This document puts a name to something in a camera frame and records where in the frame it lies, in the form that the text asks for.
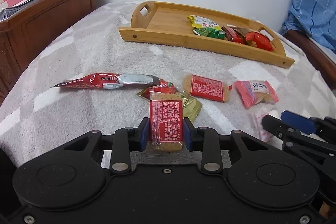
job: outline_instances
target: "red label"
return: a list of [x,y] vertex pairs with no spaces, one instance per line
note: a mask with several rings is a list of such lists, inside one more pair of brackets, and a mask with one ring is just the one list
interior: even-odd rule
[[190,95],[222,102],[224,100],[223,83],[193,75]]
[[151,100],[150,125],[150,141],[183,141],[182,101]]

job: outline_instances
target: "yellow snack package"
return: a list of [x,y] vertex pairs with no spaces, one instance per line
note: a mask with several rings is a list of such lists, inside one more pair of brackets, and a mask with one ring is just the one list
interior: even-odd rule
[[197,28],[197,29],[212,28],[212,29],[219,30],[219,31],[222,30],[216,22],[208,18],[199,17],[199,16],[188,16],[188,18],[190,19],[191,24],[194,28]]

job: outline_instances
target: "pink snack package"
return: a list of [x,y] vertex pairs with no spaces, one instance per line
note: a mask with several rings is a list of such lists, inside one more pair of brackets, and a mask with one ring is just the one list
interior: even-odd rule
[[246,108],[250,108],[262,100],[269,103],[279,102],[277,94],[268,81],[237,81],[235,86]]

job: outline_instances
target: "snack package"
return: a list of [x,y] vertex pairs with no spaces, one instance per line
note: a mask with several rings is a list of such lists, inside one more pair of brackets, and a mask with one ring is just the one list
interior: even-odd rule
[[212,37],[218,39],[225,39],[225,32],[222,30],[212,28],[196,28],[193,32],[204,37]]
[[269,103],[279,102],[277,94],[268,81],[237,81],[235,86],[246,108],[250,108],[262,100]]
[[230,98],[229,90],[232,86],[227,86],[221,81],[209,79],[197,75],[187,75],[184,78],[184,90],[186,93],[205,99],[219,102],[226,102]]
[[221,31],[220,26],[216,22],[208,18],[199,17],[199,16],[188,16],[188,18],[190,19],[191,24],[194,28],[199,29],[199,28],[209,27],[209,28]]
[[226,39],[232,42],[239,44],[245,44],[244,36],[235,32],[232,27],[222,27],[222,30],[225,32]]
[[182,100],[183,118],[187,117],[191,122],[194,122],[201,111],[201,102],[189,94],[179,92],[171,82],[166,82],[163,79],[160,79],[160,82],[160,85],[145,88],[137,93],[137,95],[149,101],[153,93],[176,94]]
[[179,95],[152,93],[149,141],[155,150],[182,150],[182,100]]
[[246,44],[252,47],[262,48],[266,51],[274,51],[268,37],[258,32],[248,32],[245,35]]
[[276,109],[272,109],[271,111],[266,111],[265,109],[262,111],[254,112],[251,114],[251,119],[254,124],[254,127],[257,130],[258,139],[262,140],[263,142],[268,142],[274,135],[269,133],[268,131],[264,130],[263,128],[263,117],[266,115],[271,115],[277,119],[280,119],[280,115]]
[[140,75],[133,73],[93,73],[83,78],[67,80],[55,85],[57,88],[77,89],[117,89],[124,85],[158,85],[159,78],[153,75]]

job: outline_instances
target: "tray handle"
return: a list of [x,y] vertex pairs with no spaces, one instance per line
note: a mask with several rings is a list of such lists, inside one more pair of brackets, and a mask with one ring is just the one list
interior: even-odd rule
[[[148,13],[144,16],[141,13],[141,10],[143,8],[145,8],[148,11]],[[156,7],[155,7],[154,2],[145,1],[139,4],[133,12],[132,19],[131,19],[131,27],[132,28],[147,28],[155,12],[156,12]]]

